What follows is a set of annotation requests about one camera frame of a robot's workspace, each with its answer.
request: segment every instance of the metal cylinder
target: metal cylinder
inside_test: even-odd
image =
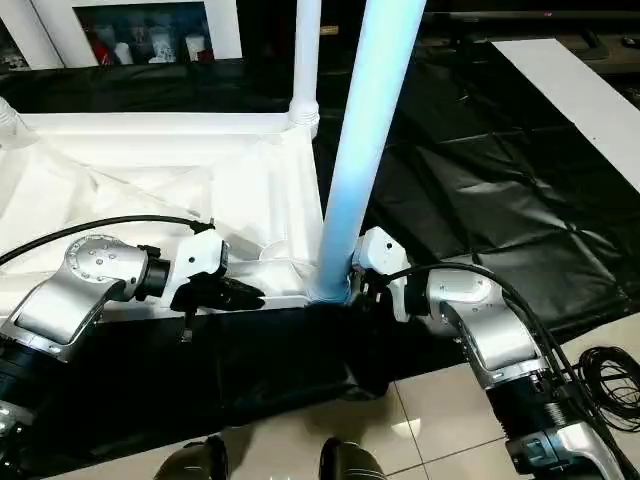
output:
[[[342,124],[313,301],[344,303],[347,275],[425,0],[369,0]]]

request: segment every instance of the cable bundle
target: cable bundle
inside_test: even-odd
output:
[[[580,355],[578,375],[605,422],[640,432],[640,365],[618,347],[594,347]]]

